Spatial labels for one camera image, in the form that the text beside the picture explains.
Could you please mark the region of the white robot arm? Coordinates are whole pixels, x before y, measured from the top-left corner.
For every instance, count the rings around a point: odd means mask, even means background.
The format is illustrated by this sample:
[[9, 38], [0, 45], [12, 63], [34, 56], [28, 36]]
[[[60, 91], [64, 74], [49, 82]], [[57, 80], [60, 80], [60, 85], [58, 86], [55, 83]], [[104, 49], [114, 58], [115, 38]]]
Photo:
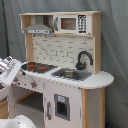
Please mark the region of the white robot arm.
[[[5, 92], [9, 90], [21, 66], [22, 63], [11, 56], [5, 59], [0, 58], [0, 83], [3, 86], [2, 98], [6, 97]], [[36, 128], [36, 126], [28, 117], [19, 115], [13, 119], [0, 119], [0, 128]]]

